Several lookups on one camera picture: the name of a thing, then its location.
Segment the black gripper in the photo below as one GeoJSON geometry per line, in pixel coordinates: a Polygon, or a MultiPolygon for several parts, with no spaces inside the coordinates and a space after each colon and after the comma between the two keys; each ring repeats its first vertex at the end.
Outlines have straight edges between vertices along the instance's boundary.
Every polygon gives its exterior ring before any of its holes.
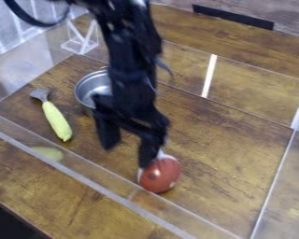
{"type": "Polygon", "coordinates": [[[122,140],[119,126],[139,130],[139,167],[146,169],[166,144],[170,120],[157,108],[157,71],[125,73],[110,69],[110,93],[94,93],[94,118],[98,136],[106,150],[122,140]]]}

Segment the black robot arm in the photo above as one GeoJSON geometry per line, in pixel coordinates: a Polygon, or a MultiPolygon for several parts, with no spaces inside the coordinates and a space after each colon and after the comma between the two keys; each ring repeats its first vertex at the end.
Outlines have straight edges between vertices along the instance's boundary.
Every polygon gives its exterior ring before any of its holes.
{"type": "Polygon", "coordinates": [[[139,168],[150,166],[165,145],[170,120],[157,101],[157,63],[162,39],[153,22],[150,0],[67,0],[94,14],[108,48],[111,93],[92,95],[102,145],[111,149],[122,130],[141,137],[139,168]]]}

